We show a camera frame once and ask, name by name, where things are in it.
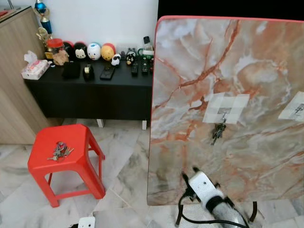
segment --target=black cabinet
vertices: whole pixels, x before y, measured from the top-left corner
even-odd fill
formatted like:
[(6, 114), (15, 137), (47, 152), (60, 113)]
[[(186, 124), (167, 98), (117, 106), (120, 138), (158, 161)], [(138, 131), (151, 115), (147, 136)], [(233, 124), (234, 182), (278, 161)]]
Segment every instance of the black cabinet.
[[(95, 79), (86, 82), (84, 66), (92, 64)], [(152, 74), (131, 75), (124, 61), (111, 80), (100, 80), (104, 61), (82, 61), (80, 77), (64, 79), (63, 67), (49, 68), (39, 80), (25, 80), (46, 117), (150, 120)]]

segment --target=mickey mouse figure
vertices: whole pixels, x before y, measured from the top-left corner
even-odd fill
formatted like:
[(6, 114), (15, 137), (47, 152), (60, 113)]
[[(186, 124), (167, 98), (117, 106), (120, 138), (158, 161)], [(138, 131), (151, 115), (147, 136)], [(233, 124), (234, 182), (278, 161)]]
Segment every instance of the mickey mouse figure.
[(77, 42), (74, 45), (76, 58), (86, 58), (86, 45), (82, 42)]

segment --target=white paper patch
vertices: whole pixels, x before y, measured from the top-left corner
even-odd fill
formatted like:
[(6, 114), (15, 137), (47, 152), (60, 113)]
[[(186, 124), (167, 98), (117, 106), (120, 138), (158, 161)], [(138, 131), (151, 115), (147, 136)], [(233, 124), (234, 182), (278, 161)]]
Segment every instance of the white paper patch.
[(236, 124), (238, 122), (244, 107), (246, 107), (248, 103), (249, 94), (226, 97), (224, 94), (225, 93), (218, 93), (211, 97), (203, 122), (220, 123), (225, 112), (227, 113), (225, 116), (227, 124)]
[(278, 119), (304, 122), (304, 92), (297, 92)]

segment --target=trophy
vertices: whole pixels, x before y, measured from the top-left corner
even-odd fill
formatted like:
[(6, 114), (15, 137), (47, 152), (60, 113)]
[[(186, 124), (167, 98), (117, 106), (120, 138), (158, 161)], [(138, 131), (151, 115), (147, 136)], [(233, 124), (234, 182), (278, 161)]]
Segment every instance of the trophy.
[(52, 34), (51, 22), (48, 19), (49, 9), (42, 2), (42, 0), (36, 0), (34, 12), (40, 17), (42, 27), (47, 30), (48, 34)]

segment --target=wooden cabinet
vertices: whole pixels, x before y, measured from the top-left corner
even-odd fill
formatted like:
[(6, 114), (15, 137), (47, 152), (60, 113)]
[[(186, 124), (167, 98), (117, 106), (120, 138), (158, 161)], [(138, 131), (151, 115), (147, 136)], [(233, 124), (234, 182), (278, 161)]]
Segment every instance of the wooden cabinet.
[(43, 115), (20, 74), (28, 50), (44, 56), (37, 28), (31, 7), (0, 23), (0, 143), (32, 144), (38, 131), (60, 122)]

